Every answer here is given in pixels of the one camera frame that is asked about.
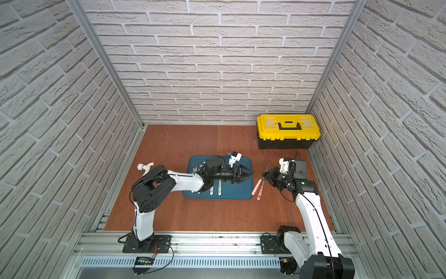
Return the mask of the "pink handled spoon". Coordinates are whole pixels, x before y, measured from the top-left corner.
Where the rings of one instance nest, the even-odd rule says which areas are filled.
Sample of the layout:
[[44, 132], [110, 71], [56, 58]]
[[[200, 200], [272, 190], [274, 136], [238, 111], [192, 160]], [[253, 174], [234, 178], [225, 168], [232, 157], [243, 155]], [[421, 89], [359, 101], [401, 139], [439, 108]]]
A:
[[260, 185], [262, 183], [262, 179], [259, 179], [257, 184], [254, 186], [253, 190], [252, 190], [252, 196], [254, 196], [257, 192], [257, 190], [259, 189]]

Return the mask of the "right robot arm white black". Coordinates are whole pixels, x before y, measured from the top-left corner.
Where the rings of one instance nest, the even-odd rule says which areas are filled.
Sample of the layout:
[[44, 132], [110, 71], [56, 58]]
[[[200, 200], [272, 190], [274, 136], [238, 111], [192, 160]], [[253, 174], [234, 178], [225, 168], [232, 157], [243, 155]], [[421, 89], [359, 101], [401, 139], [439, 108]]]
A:
[[297, 158], [281, 158], [279, 167], [262, 177], [280, 192], [288, 190], [302, 215], [308, 242], [300, 229], [280, 226], [276, 233], [279, 249], [291, 253], [281, 259], [284, 275], [298, 274], [301, 279], [352, 279], [355, 267], [336, 244], [321, 205], [316, 182], [308, 179], [306, 163]]

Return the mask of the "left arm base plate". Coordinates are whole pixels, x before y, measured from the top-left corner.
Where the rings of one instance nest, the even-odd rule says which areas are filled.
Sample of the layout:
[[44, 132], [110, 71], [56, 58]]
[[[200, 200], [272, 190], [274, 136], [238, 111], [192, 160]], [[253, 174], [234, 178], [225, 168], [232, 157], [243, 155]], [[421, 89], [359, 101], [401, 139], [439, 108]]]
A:
[[132, 232], [126, 236], [123, 242], [123, 253], [169, 253], [169, 245], [171, 244], [172, 235], [154, 234], [146, 240], [140, 241]]

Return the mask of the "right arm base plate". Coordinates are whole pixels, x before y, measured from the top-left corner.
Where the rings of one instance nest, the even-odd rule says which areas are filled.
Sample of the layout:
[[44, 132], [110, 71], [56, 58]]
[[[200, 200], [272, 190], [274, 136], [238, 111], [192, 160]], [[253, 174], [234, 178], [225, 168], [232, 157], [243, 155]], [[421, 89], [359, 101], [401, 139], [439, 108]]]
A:
[[290, 254], [290, 251], [285, 247], [283, 241], [278, 240], [277, 236], [272, 236], [269, 233], [263, 234], [260, 237], [260, 242], [262, 254]]

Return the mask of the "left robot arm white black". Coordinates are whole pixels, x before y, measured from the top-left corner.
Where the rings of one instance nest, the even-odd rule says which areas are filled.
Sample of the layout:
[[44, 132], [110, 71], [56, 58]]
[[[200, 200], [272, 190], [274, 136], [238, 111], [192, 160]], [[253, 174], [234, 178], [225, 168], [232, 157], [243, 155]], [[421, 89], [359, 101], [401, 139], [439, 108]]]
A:
[[131, 187], [130, 200], [135, 207], [132, 233], [138, 242], [151, 241], [156, 209], [171, 192], [205, 193], [214, 182], [243, 183], [253, 177], [254, 171], [239, 163], [242, 155], [234, 152], [229, 158], [211, 156], [193, 173], [178, 173], [163, 165], [138, 165], [144, 175]]

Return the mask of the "white handled spoon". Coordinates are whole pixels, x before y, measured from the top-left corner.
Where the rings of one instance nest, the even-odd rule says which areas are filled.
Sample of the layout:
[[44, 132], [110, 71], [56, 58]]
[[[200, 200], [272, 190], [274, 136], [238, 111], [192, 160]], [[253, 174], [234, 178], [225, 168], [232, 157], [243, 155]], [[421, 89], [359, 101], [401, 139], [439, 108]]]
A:
[[222, 181], [221, 180], [218, 181], [218, 195], [219, 196], [222, 195]]
[[202, 186], [199, 188], [198, 193], [202, 193], [203, 192], [203, 187], [205, 185], [205, 178], [204, 178], [204, 174], [203, 174], [203, 168], [204, 165], [199, 165], [196, 174], [202, 179]]

